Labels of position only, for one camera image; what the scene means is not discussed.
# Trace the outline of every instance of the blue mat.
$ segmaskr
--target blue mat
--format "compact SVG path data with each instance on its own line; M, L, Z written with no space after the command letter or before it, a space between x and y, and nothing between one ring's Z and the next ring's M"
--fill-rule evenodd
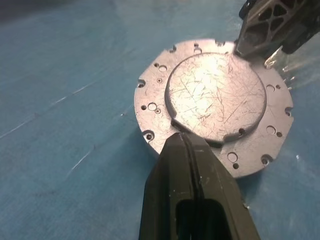
M0 239L136 240L155 163L138 77L174 43L234 40L243 2L1 0ZM263 240L319 239L319 42L285 59L294 123L278 159L238 181Z

